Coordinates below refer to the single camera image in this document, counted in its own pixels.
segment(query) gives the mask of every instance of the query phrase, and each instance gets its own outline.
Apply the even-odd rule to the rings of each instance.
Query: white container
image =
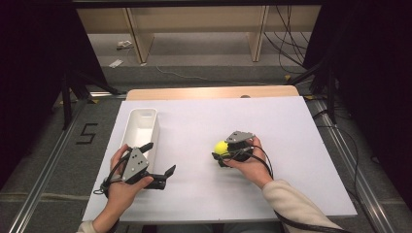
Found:
[[[149,167],[147,169],[149,173],[153,172],[155,164],[158,133],[157,110],[134,109],[130,112],[123,139],[121,140],[121,146],[128,144],[132,148],[140,148],[147,143],[154,143],[151,150],[143,153],[149,161]]]

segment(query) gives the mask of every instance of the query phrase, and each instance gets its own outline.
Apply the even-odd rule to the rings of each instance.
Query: beige sleeve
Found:
[[[82,222],[82,224],[79,226],[77,233],[96,233],[96,231],[93,228],[92,221]]]
[[[273,210],[287,219],[305,224],[341,229],[331,222],[309,198],[283,180],[267,183],[262,192]],[[291,233],[308,232],[290,226],[287,227]]]

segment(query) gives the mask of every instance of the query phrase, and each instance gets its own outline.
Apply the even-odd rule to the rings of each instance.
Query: white tabletop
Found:
[[[94,185],[109,174],[129,113],[157,109],[159,137],[154,172],[177,166],[164,190],[143,190],[120,220],[196,223],[270,220],[275,215],[258,187],[213,159],[214,145],[233,131],[255,133],[283,179],[327,216],[357,214],[302,97],[123,101]],[[94,219],[106,197],[91,193],[84,220]]]

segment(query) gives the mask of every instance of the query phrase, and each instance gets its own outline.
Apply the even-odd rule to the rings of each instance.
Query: hand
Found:
[[[266,161],[266,156],[260,149],[262,148],[260,139],[258,137],[254,137],[252,140],[249,140],[248,143],[251,146],[255,146],[253,149],[253,155],[261,158],[263,161]],[[265,184],[273,181],[266,167],[255,158],[250,157],[244,162],[239,162],[231,159],[224,164],[229,167],[239,169],[239,171],[242,172],[246,179],[256,184],[259,188],[263,188]]]
[[[123,145],[110,160],[110,170],[114,169],[123,154],[127,151],[128,145]],[[119,175],[122,165],[115,171],[114,175]],[[145,177],[135,184],[124,182],[112,183],[109,187],[109,199],[105,209],[93,221],[96,232],[107,232],[112,228],[120,216],[131,206],[136,194],[149,185],[154,180],[153,177]]]

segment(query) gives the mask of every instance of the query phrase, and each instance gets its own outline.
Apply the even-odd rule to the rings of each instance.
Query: yellow ball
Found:
[[[227,142],[225,141],[220,141],[215,145],[215,153],[222,155],[224,153],[227,153]]]

